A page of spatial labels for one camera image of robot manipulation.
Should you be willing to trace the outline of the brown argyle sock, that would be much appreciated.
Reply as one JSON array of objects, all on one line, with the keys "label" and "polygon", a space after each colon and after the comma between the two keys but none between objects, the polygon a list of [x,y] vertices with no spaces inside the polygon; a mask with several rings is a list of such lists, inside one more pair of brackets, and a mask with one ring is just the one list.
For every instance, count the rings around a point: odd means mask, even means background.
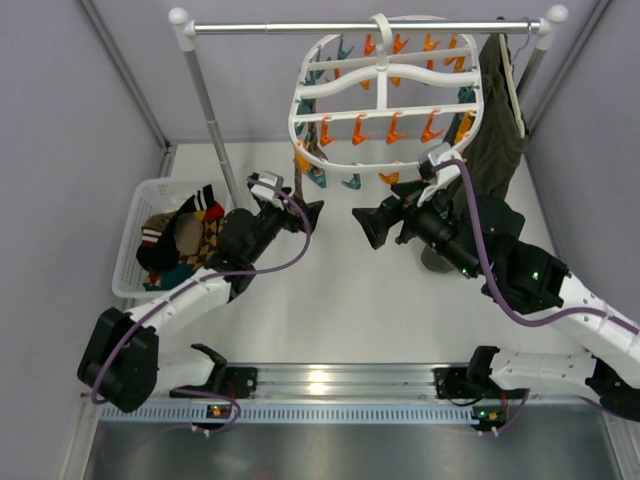
[{"label": "brown argyle sock", "polygon": [[[303,140],[300,140],[298,145],[304,148],[307,152],[314,155],[317,158],[325,158],[325,154],[319,145],[319,135],[315,122],[306,123],[306,136]],[[296,202],[305,201],[304,189],[303,189],[303,176],[309,172],[312,174],[319,174],[320,168],[312,163],[309,163],[306,158],[301,155],[297,150],[294,150],[294,193],[293,198]]]},{"label": "brown argyle sock", "polygon": [[190,221],[176,240],[179,261],[191,265],[194,270],[202,267],[218,249],[221,230],[221,219],[207,223]]}]

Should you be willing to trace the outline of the black striped sock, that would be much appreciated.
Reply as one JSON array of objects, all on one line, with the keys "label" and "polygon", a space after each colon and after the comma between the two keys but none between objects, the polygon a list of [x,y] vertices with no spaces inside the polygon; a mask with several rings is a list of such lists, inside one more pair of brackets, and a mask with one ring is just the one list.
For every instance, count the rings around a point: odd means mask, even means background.
[{"label": "black striped sock", "polygon": [[143,247],[140,244],[136,251],[136,259],[140,266],[152,275],[160,275],[162,272],[170,270],[178,263],[181,263],[179,261],[180,254],[176,250],[175,240],[173,238],[178,216],[186,213],[196,213],[202,220],[204,211],[215,202],[218,201],[215,199],[214,189],[211,184],[204,185],[197,189],[178,210],[174,211],[173,217],[161,234],[156,246]]}]

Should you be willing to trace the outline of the white clip hanger frame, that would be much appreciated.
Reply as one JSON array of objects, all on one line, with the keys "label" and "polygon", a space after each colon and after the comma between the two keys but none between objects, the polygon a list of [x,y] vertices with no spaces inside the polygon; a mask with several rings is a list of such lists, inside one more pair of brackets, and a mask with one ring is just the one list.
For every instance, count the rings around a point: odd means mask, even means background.
[{"label": "white clip hanger frame", "polygon": [[[373,33],[367,35],[363,53],[353,57],[342,48],[341,33],[328,35],[318,41],[305,56],[294,91],[288,128],[294,147],[294,162],[298,175],[312,175],[321,179],[326,171],[337,171],[357,177],[376,172],[385,178],[395,172],[390,164],[343,165],[328,159],[323,149],[334,141],[329,132],[332,122],[353,121],[353,145],[369,136],[361,131],[366,119],[386,119],[389,122],[385,141],[393,144],[403,139],[397,122],[403,117],[423,117],[426,120],[420,140],[429,143],[440,137],[433,130],[436,116],[460,113],[473,120],[469,129],[455,140],[452,148],[461,152],[476,135],[478,120],[484,112],[480,59],[475,39],[455,28],[447,48],[430,36],[438,18],[410,15],[387,18],[379,13],[372,16]],[[325,47],[339,46],[336,56],[323,58]],[[450,105],[413,105],[393,107],[389,103],[388,88],[399,87],[407,79],[425,86],[439,88],[467,88],[471,99],[467,103]],[[337,95],[356,85],[375,95],[375,103],[363,110],[339,110],[320,113],[316,103],[321,98]]]}]

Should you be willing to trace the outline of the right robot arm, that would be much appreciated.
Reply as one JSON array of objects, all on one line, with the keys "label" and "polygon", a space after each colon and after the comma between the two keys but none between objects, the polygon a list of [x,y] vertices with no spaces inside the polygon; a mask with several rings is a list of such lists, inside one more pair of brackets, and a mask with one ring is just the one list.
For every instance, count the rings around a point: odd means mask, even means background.
[{"label": "right robot arm", "polygon": [[575,395],[626,420],[639,418],[639,325],[593,294],[548,251],[520,240],[524,217],[505,201],[475,196],[455,218],[446,196],[424,204],[390,196],[352,215],[373,249],[391,227],[395,241],[417,238],[467,278],[483,276],[481,292],[515,323],[551,326],[583,348],[581,354],[531,354],[505,347],[477,347],[466,367],[475,397],[506,391]]}]

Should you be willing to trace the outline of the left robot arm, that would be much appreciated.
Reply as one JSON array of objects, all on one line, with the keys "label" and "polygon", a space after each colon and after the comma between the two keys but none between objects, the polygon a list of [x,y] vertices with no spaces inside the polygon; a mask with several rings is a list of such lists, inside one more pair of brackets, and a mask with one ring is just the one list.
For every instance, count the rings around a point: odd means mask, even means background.
[{"label": "left robot arm", "polygon": [[144,305],[127,311],[111,307],[99,316],[77,371],[93,403],[131,413],[155,394],[215,398],[226,393],[223,355],[202,343],[163,354],[160,341],[244,293],[259,273],[257,260],[278,234],[310,236],[324,204],[287,201],[280,208],[262,201],[259,206],[257,214],[235,209],[225,216],[217,249],[187,280]]}]

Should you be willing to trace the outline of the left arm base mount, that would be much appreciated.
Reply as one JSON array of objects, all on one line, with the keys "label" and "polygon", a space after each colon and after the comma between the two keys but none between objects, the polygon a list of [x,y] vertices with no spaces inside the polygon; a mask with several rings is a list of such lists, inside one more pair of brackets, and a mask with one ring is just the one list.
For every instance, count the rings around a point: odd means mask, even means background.
[{"label": "left arm base mount", "polygon": [[234,400],[252,398],[258,386],[258,373],[254,367],[227,367],[220,393]]}]

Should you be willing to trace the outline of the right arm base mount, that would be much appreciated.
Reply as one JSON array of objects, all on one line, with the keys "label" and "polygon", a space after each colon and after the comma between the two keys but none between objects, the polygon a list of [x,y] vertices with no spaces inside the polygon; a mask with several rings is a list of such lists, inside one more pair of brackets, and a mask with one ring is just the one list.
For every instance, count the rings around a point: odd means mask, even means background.
[{"label": "right arm base mount", "polygon": [[465,367],[435,368],[433,376],[438,399],[471,401],[477,398],[477,393],[466,377]]}]

